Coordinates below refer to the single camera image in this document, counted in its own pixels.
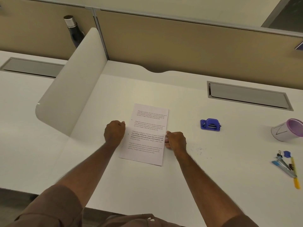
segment blue hole punch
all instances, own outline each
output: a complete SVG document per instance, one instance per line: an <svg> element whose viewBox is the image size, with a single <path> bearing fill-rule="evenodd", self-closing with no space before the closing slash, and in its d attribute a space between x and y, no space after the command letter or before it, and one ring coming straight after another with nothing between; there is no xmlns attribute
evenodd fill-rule
<svg viewBox="0 0 303 227"><path fill-rule="evenodd" d="M200 120L201 129L209 131L220 131L220 123L217 119Z"/></svg>

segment white desk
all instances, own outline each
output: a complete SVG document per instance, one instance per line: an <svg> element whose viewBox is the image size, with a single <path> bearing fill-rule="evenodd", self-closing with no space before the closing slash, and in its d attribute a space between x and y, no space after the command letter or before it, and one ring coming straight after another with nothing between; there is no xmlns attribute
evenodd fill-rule
<svg viewBox="0 0 303 227"><path fill-rule="evenodd" d="M151 73L137 65L108 61L64 146L66 136L34 115L35 104L52 79L5 72L0 77L1 108L8 100L14 102L0 117L1 145L5 144L0 187L40 193L103 144L108 122L128 122L134 103L142 103L170 110L168 129L184 133L195 161L257 224L285 227L303 222L302 191L270 163L278 150L288 150L295 157L299 179L303 177L302 140L283 143L270 133L271 126L288 118L302 119L301 90L175 71ZM209 99L207 80L286 92L294 111ZM218 119L221 131L201 130L199 121L207 118ZM41 142L33 148L29 140ZM204 226L172 151L165 149L162 167L120 159L119 151L88 207L122 214L153 213L179 225Z"/></svg>
<svg viewBox="0 0 303 227"><path fill-rule="evenodd" d="M234 103L207 97L206 81L286 92L294 111ZM134 103L169 109L168 130L182 131L187 150L216 183L260 226L298 226L303 195L293 180L271 164L278 150L295 156L303 175L302 139L275 140L270 127L302 117L303 91L169 71L151 73L131 64L108 61L52 175L61 175L103 144L111 120L129 121ZM201 130L201 119L215 118L220 132ZM88 207L122 214L153 213L188 227L203 219L172 151L163 166L119 158L120 148Z"/></svg>
<svg viewBox="0 0 303 227"><path fill-rule="evenodd" d="M57 64L66 61L0 51L10 57ZM40 194L68 137L42 123L35 107L54 79L0 71L0 187Z"/></svg>

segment pen holder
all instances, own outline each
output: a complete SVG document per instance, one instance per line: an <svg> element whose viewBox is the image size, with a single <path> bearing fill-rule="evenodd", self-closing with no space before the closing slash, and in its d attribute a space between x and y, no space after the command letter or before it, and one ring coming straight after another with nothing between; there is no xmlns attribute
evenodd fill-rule
<svg viewBox="0 0 303 227"><path fill-rule="evenodd" d="M303 137L303 122L298 119L288 119L286 122L273 127L271 134L282 142Z"/></svg>

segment person's right hand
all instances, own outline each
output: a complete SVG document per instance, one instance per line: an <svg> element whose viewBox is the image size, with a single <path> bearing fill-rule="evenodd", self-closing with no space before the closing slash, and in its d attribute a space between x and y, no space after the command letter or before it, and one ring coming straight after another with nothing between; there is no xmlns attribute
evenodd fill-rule
<svg viewBox="0 0 303 227"><path fill-rule="evenodd" d="M186 138L182 132L166 132L165 146L172 149L175 156L186 153Z"/></svg>

